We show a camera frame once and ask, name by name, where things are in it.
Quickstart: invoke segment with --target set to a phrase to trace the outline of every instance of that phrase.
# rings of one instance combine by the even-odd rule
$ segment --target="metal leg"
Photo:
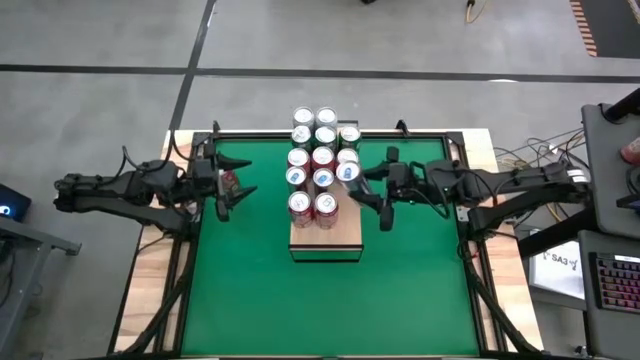
[[[518,242],[520,257],[523,259],[535,256],[548,249],[562,245],[578,236],[580,230],[598,230],[596,213],[590,207],[550,226],[540,232],[528,236]]]
[[[82,244],[76,244],[71,241],[31,229],[27,225],[15,222],[5,217],[0,217],[0,233],[36,241],[44,246],[51,246],[52,248],[64,250],[64,252],[69,256],[78,255],[80,248],[82,247]]]

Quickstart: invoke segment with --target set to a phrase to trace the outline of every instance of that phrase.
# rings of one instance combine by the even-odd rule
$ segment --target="green mat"
[[[444,158],[440,140],[367,140],[363,166]],[[238,171],[258,190],[218,222],[205,210],[183,355],[477,355],[455,220],[398,204],[394,229],[362,210],[359,263],[294,263],[284,179],[289,141],[223,141],[251,159]],[[378,191],[382,184],[373,184]]]

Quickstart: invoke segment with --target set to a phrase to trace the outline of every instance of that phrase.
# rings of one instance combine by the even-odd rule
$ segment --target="soda can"
[[[311,155],[311,168],[313,170],[329,169],[333,171],[336,168],[333,151],[326,146],[320,146],[313,150],[313,154]]]
[[[620,149],[624,161],[632,165],[640,165],[640,137]]]
[[[346,161],[338,165],[336,178],[342,182],[342,186],[344,186],[347,191],[360,191],[365,194],[372,193],[367,179],[362,176],[362,168],[356,162]]]
[[[329,191],[329,186],[333,184],[333,172],[329,169],[318,169],[313,173],[313,184],[316,195]]]
[[[331,229],[338,222],[338,200],[331,193],[322,193],[314,204],[316,224],[321,229]]]
[[[316,128],[328,126],[336,129],[338,127],[338,115],[336,111],[330,107],[323,107],[318,110],[316,115]]]
[[[304,191],[296,191],[289,196],[289,214],[295,227],[308,227],[313,224],[313,206],[311,197]]]
[[[287,169],[287,184],[289,184],[289,192],[305,191],[307,189],[307,173],[301,167],[290,167]]]
[[[240,189],[240,180],[233,170],[219,170],[218,184],[225,194],[233,194]]]
[[[360,147],[360,130],[355,126],[345,126],[340,129],[340,149],[358,150]]]
[[[313,130],[316,117],[313,111],[306,106],[301,106],[293,111],[293,127],[306,126]]]
[[[358,153],[353,149],[342,149],[338,152],[336,160],[338,160],[338,164],[342,164],[343,162],[347,161],[358,163],[360,162],[360,157],[358,156]]]
[[[295,148],[287,155],[287,167],[298,166],[304,169],[307,174],[311,174],[311,159],[309,153],[304,149]]]
[[[323,126],[316,129],[315,136],[316,146],[326,146],[331,151],[338,150],[338,138],[336,136],[336,131],[330,127]]]
[[[306,126],[295,127],[291,132],[291,143],[293,147],[311,152],[311,130]]]

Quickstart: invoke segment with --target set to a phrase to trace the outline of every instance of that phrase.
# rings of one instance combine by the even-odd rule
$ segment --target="gray floor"
[[[0,64],[186,67],[206,0],[0,0]],[[502,74],[640,75],[640,61],[592,58],[568,0],[492,0],[477,23],[465,1],[219,0],[200,67]],[[52,257],[16,358],[104,355],[140,226],[64,214],[52,183],[115,171],[120,145],[153,158],[182,76],[0,73],[0,182],[34,199],[28,223],[82,242]],[[286,128],[300,105],[333,106],[364,127],[489,128],[516,147],[580,126],[580,106],[635,85],[196,76],[181,128]],[[546,214],[536,226],[551,223]],[[584,342],[576,313],[536,304],[545,347]]]

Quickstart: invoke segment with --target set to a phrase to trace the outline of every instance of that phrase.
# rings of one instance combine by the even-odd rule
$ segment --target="can lid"
[[[360,175],[360,165],[353,161],[343,162],[336,169],[336,177],[340,181],[351,181]]]
[[[334,211],[338,207],[338,200],[333,194],[330,193],[322,193],[318,195],[316,198],[316,209],[321,212],[328,214]]]
[[[360,139],[360,130],[355,126],[345,126],[340,130],[340,135],[347,141],[356,141]]]
[[[296,191],[289,196],[289,208],[293,211],[305,211],[311,207],[311,197],[306,192]]]
[[[287,160],[293,166],[302,166],[309,161],[309,154],[304,149],[291,149],[289,155],[287,155]]]
[[[313,150],[312,156],[316,163],[326,165],[333,160],[333,151],[326,146],[320,146]]]
[[[301,124],[313,121],[313,111],[306,106],[301,106],[293,111],[293,119]]]
[[[323,126],[316,130],[316,139],[320,140],[322,143],[330,143],[335,141],[336,133],[328,126]]]
[[[333,173],[329,169],[318,169],[313,173],[313,182],[322,187],[333,184]]]
[[[297,143],[304,143],[311,139],[311,130],[306,126],[296,126],[291,133],[291,138]]]
[[[357,163],[358,153],[353,149],[342,149],[338,152],[337,159],[340,164],[347,161],[353,161]]]
[[[287,169],[287,182],[292,185],[300,185],[307,179],[307,174],[301,167],[293,166]]]
[[[336,115],[335,110],[329,107],[323,107],[318,110],[318,121],[321,123],[331,124],[337,120],[338,116]]]

